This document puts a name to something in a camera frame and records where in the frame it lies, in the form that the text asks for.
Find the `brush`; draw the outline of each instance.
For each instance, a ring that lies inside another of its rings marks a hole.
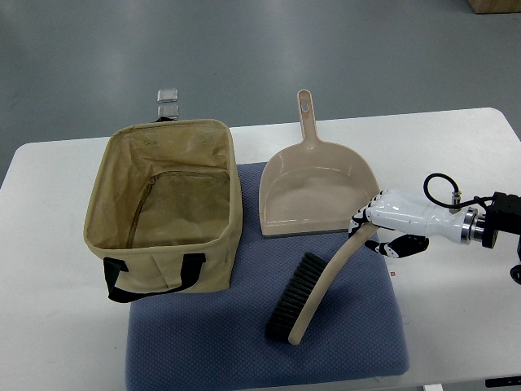
[[[306,253],[269,317],[265,335],[298,345],[336,275],[377,230],[371,223],[364,224],[329,262]]]

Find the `blue seat pad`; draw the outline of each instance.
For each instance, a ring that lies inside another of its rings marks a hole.
[[[265,323],[304,253],[328,261],[347,234],[264,238],[258,212],[264,166],[239,166],[243,235],[230,289],[132,303],[129,390],[224,391],[408,370],[401,314],[385,261],[367,248],[336,277],[300,345],[266,339]]]

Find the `beige fabric basket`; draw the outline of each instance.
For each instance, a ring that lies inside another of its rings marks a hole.
[[[216,120],[135,125],[105,150],[84,239],[109,298],[230,286],[243,207],[230,130]]]

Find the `black bristles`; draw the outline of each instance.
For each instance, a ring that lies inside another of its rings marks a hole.
[[[277,306],[268,319],[265,335],[273,340],[287,342],[300,311],[315,288],[327,262],[315,254],[306,253],[297,266]]]

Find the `beige brush handle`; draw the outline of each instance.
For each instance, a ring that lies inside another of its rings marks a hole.
[[[287,338],[290,344],[298,345],[300,343],[306,329],[308,328],[309,322],[311,322],[312,317],[315,315],[315,311],[333,283],[336,275],[344,267],[348,259],[366,242],[366,240],[374,235],[377,230],[378,227],[374,226],[370,222],[364,224],[331,258],[315,284],[315,288],[311,291],[304,307],[300,311],[300,315],[297,318],[295,325],[291,329],[290,335]]]

